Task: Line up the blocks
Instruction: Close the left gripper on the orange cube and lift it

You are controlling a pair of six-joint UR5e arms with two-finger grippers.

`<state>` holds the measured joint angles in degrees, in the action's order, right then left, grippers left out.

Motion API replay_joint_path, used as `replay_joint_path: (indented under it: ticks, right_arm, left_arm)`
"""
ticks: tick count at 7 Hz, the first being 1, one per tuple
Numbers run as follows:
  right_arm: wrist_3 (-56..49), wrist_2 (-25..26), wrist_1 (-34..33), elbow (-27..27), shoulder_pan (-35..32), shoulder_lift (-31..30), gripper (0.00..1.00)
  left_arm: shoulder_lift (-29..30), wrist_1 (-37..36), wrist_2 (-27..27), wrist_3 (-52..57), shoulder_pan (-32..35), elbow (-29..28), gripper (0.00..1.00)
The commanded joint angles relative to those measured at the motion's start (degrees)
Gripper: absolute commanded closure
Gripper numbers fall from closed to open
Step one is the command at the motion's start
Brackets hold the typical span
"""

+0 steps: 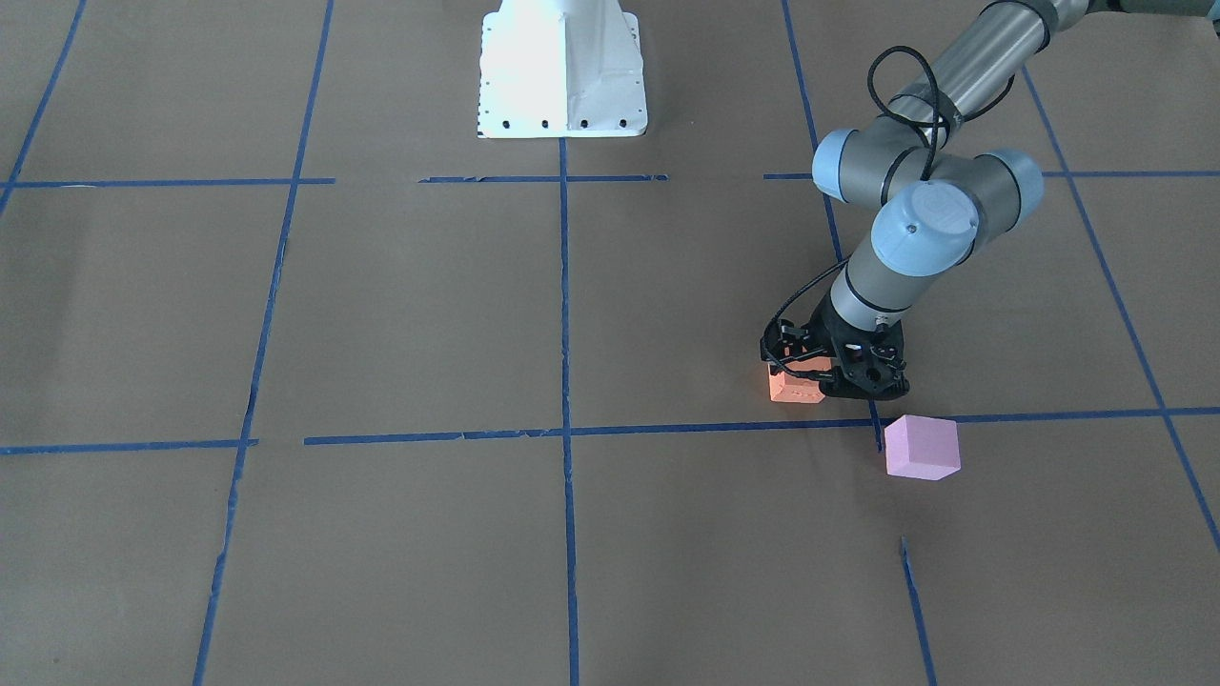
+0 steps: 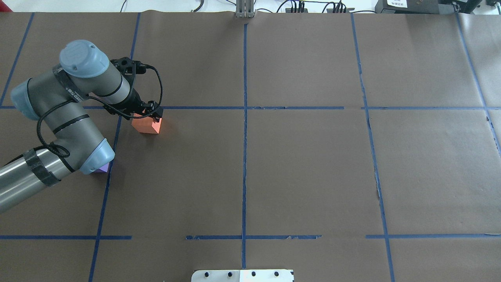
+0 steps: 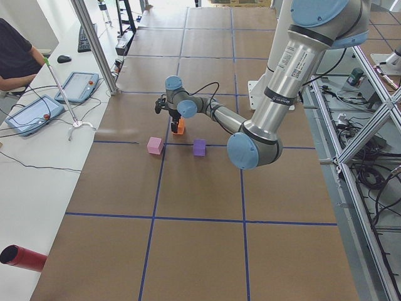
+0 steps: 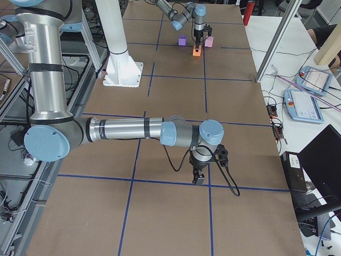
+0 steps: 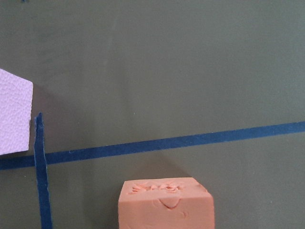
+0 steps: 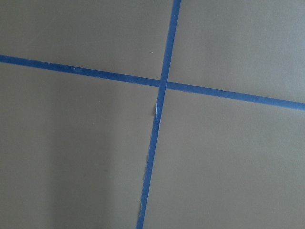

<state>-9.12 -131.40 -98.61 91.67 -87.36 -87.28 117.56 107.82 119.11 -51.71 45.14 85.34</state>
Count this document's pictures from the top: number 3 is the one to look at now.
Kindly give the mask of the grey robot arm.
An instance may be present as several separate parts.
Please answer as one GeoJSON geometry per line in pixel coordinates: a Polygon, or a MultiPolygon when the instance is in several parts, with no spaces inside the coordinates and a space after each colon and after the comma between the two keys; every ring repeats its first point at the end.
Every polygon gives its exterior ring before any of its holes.
{"type": "Polygon", "coordinates": [[[155,111],[167,110],[172,130],[181,117],[205,114],[231,134],[227,153],[240,169],[278,160],[283,145],[277,131],[299,91],[316,70],[324,52],[362,44],[368,36],[370,1],[288,1],[282,4],[275,36],[288,44],[267,82],[251,119],[229,110],[214,97],[187,92],[178,76],[165,81],[165,95],[155,111]]]}

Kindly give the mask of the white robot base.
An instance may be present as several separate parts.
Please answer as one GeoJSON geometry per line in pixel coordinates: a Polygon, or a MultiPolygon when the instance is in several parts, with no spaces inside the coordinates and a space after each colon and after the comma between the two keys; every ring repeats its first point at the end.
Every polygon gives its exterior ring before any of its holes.
{"type": "Polygon", "coordinates": [[[266,99],[264,90],[270,82],[276,67],[287,47],[289,37],[288,28],[292,22],[290,7],[291,0],[281,1],[278,23],[270,50],[266,71],[258,81],[248,81],[249,102],[251,110],[257,109],[259,103],[266,99]]]}

